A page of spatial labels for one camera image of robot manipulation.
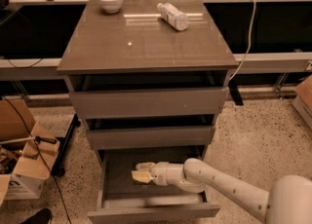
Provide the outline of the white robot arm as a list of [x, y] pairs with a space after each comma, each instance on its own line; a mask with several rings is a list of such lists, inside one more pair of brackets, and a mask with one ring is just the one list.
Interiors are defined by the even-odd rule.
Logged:
[[299, 175], [284, 176], [265, 191], [190, 158], [182, 164], [139, 163], [132, 177], [192, 193], [211, 186], [263, 224], [312, 224], [312, 180]]

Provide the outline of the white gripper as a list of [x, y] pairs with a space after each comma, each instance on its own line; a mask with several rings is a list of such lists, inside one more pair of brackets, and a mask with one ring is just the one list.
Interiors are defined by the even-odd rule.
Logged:
[[168, 162], [154, 164], [147, 162], [138, 163], [136, 169], [132, 171], [133, 180], [141, 183], [153, 181], [160, 186], [178, 186], [185, 179], [183, 164], [171, 164]]

